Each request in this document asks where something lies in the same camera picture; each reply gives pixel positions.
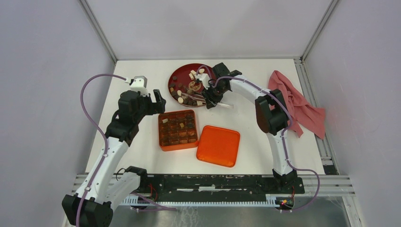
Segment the metal tongs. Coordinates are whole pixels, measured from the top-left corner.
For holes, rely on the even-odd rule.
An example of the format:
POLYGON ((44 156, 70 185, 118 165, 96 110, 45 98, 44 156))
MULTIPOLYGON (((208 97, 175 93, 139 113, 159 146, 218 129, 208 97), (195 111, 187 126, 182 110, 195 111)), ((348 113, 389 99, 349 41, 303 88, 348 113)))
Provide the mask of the metal tongs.
MULTIPOLYGON (((193 100, 196 100, 196 101, 199 101, 199 102, 202 102, 202 103, 206 104, 206 100, 203 97, 191 96, 191 95, 189 95, 187 93, 182 93, 181 97, 183 97, 183 98, 184 97, 191 98, 193 100)), ((229 109, 233 109, 234 108, 233 105, 224 104, 224 103, 217 103, 217 106, 224 107, 224 108, 229 108, 229 109)))

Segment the orange chocolate box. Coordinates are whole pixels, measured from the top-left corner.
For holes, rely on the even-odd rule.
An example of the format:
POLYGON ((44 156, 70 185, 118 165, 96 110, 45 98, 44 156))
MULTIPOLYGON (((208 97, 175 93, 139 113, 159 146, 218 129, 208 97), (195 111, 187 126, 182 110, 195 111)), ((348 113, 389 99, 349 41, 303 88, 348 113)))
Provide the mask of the orange chocolate box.
POLYGON ((193 110, 181 110, 161 113, 158 116, 159 146, 162 151, 175 151, 181 149, 196 148, 199 144, 199 136, 196 124, 196 115, 193 110))

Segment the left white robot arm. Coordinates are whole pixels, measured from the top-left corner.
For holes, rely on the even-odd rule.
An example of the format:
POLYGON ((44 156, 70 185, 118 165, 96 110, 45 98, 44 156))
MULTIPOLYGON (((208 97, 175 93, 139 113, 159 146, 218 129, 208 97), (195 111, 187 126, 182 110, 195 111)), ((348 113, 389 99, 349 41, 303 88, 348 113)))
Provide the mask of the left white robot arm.
POLYGON ((105 145, 94 166, 74 195, 65 195, 62 207, 71 225, 76 227, 107 227, 113 213, 132 192, 148 188, 147 171, 129 167, 113 186, 110 181, 121 158, 139 132, 139 123, 147 115, 163 114, 166 100, 155 89, 155 102, 150 94, 128 90, 121 93, 118 110, 102 135, 105 145))

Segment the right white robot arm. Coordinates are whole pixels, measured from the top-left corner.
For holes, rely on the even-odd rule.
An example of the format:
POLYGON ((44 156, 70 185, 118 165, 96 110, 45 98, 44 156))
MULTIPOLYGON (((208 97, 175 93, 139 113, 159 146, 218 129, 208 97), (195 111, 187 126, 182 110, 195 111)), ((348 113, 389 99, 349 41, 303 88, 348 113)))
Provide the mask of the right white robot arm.
POLYGON ((238 70, 230 71, 224 63, 219 63, 211 72, 195 73, 195 80, 202 83, 201 95, 206 108, 216 107, 227 91, 245 97, 255 105, 256 121, 260 130, 266 133, 273 157, 273 187, 279 193, 287 192, 297 178, 288 154, 287 134, 292 123, 282 92, 279 89, 261 88, 249 81, 238 70))

